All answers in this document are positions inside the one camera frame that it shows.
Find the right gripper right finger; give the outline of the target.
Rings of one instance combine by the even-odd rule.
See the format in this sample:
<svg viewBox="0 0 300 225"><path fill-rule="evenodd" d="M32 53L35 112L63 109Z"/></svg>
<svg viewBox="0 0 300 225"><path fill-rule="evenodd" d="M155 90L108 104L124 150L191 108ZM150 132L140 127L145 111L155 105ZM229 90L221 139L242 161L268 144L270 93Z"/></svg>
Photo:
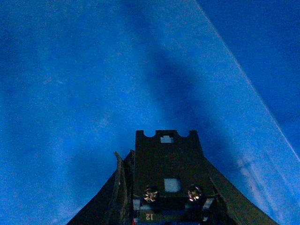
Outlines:
<svg viewBox="0 0 300 225"><path fill-rule="evenodd" d="M250 202L221 172L203 158L210 181L226 204L227 214L238 225L276 225L272 218Z"/></svg>

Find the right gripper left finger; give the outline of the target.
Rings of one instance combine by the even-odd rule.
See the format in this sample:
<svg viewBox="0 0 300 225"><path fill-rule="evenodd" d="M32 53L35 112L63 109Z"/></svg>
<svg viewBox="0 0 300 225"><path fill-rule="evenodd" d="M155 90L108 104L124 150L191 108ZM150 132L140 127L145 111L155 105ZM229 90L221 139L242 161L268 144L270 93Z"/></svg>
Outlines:
<svg viewBox="0 0 300 225"><path fill-rule="evenodd" d="M99 192L67 222L68 225L130 225L133 220L133 150L122 159Z"/></svg>

